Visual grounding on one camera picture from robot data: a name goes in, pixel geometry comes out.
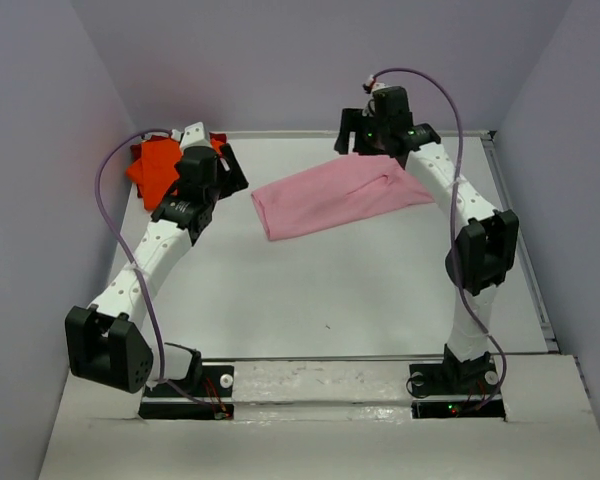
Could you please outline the pink t shirt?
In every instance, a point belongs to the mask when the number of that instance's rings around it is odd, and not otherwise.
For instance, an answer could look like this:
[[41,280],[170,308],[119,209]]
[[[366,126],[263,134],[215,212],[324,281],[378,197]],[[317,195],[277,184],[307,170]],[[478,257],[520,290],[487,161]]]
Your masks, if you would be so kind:
[[385,156],[349,154],[251,193],[268,240],[297,238],[406,207],[434,202],[427,189]]

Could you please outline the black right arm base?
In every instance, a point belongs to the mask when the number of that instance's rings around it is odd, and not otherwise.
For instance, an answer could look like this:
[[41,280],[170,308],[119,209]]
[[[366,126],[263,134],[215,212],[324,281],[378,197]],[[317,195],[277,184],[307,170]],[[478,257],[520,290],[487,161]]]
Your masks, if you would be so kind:
[[412,398],[414,419],[506,418],[502,396],[494,394],[499,381],[494,364],[460,383],[445,379],[442,373],[441,363],[409,366],[405,388]]

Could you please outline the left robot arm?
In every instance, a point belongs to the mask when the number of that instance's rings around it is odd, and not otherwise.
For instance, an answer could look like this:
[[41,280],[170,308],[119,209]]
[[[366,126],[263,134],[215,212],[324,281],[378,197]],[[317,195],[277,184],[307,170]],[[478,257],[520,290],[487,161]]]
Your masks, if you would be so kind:
[[211,223],[216,204],[249,183],[228,143],[185,148],[175,170],[139,245],[126,250],[126,264],[89,306],[65,318],[69,367],[78,378],[127,393],[168,383],[190,395],[200,386],[201,353],[164,342],[159,330],[149,342],[142,324],[157,320],[153,298]]

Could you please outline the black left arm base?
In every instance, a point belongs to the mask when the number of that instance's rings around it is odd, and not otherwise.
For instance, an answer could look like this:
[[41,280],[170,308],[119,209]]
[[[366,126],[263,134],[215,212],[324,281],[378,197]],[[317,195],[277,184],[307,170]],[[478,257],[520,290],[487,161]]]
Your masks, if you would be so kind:
[[233,365],[205,363],[199,380],[145,388],[138,415],[145,420],[232,420],[234,381]]

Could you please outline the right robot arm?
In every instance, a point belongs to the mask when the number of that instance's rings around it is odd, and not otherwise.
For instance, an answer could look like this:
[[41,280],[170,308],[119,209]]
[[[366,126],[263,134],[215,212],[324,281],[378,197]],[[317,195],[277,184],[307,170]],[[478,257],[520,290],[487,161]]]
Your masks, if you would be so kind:
[[456,290],[451,334],[442,361],[411,366],[407,385],[417,398],[460,395],[498,376],[489,324],[497,289],[514,265],[519,219],[496,208],[458,172],[433,127],[414,123],[404,88],[374,81],[365,91],[365,107],[342,112],[336,151],[393,158],[450,224],[445,268]]

